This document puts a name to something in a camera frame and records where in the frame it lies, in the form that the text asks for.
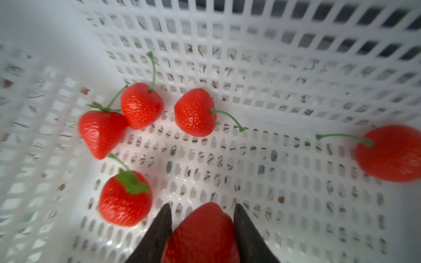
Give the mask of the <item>red strawberry upper middle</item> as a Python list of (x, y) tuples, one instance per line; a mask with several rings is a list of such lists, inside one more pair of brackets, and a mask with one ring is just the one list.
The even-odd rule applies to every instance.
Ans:
[(217, 123), (217, 114), (230, 117), (239, 127), (245, 129), (231, 114), (215, 108), (211, 95), (203, 88), (195, 88), (185, 93), (174, 106), (176, 125), (186, 134), (194, 137), (210, 135)]

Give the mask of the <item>red strawberry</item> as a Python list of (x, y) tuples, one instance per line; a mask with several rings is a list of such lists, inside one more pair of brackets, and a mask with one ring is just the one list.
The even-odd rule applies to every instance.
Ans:
[(133, 130), (143, 129), (153, 124), (164, 112), (164, 102), (155, 91), (156, 66), (153, 52), (147, 57), (152, 63), (152, 82), (135, 83), (126, 88), (121, 95), (121, 108), (129, 126)]
[(131, 170), (113, 153), (108, 157), (118, 161), (122, 167), (105, 183), (99, 198), (99, 213), (111, 224), (136, 226), (151, 210), (152, 189), (141, 173)]
[(239, 127), (245, 129), (231, 114), (215, 108), (211, 95), (203, 88), (195, 88), (185, 93), (174, 106), (176, 125), (186, 134), (194, 137), (210, 135), (217, 123), (217, 114), (230, 117)]
[(375, 178), (396, 183), (421, 178), (421, 132), (402, 125), (376, 128), (362, 137), (350, 134), (317, 134), (316, 140), (343, 137), (357, 140), (356, 161)]

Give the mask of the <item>red strawberry upper left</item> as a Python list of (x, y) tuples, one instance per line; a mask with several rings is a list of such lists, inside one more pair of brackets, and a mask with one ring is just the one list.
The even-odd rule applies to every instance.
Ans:
[(164, 112), (164, 102), (155, 91), (156, 66), (153, 52), (147, 57), (152, 63), (152, 82), (135, 83), (126, 88), (121, 95), (121, 108), (129, 126), (133, 130), (143, 129), (153, 124)]

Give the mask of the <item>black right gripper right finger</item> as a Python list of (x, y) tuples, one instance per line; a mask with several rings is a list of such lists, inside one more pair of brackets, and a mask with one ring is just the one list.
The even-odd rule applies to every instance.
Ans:
[(240, 204), (235, 207), (234, 230), (241, 263), (280, 263)]

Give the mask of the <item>white perforated plastic basket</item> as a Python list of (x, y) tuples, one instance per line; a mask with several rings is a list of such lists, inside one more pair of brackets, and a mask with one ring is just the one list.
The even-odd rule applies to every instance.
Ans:
[[(78, 131), (96, 101), (152, 82), (164, 112), (111, 151), (148, 181), (133, 227), (99, 213), (122, 167)], [(174, 106), (205, 89), (217, 114), (186, 134)], [(1, 262), (123, 263), (169, 203), (172, 226), (243, 206), (282, 263), (418, 263), (421, 182), (360, 169), (356, 141), (421, 127), (420, 1), (2, 1)]]

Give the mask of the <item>red strawberry centre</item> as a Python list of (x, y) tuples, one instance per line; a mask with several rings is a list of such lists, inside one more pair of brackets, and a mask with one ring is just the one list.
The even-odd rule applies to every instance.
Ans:
[(99, 213), (111, 224), (136, 226), (151, 210), (152, 189), (141, 173), (131, 170), (113, 153), (108, 157), (118, 161), (122, 167), (105, 183), (99, 198)]

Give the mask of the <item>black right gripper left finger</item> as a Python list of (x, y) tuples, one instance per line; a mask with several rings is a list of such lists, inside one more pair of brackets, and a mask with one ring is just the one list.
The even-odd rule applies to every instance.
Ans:
[(171, 234), (172, 212), (166, 203), (126, 263), (160, 263)]

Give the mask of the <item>red strawberry far right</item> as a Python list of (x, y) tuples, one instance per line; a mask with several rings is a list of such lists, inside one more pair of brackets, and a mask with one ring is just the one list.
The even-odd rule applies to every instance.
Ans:
[(402, 125), (376, 128), (362, 137), (350, 134), (317, 134), (316, 140), (343, 137), (357, 140), (356, 161), (375, 178), (396, 183), (421, 178), (421, 132)]

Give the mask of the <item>red strawberry left end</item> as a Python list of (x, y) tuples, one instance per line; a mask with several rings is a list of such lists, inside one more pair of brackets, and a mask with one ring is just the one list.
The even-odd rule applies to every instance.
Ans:
[(88, 104), (91, 110), (84, 113), (78, 122), (81, 138), (98, 160), (105, 159), (126, 136), (129, 124), (125, 116), (121, 110), (111, 107), (127, 88), (125, 85), (107, 106), (96, 101)]

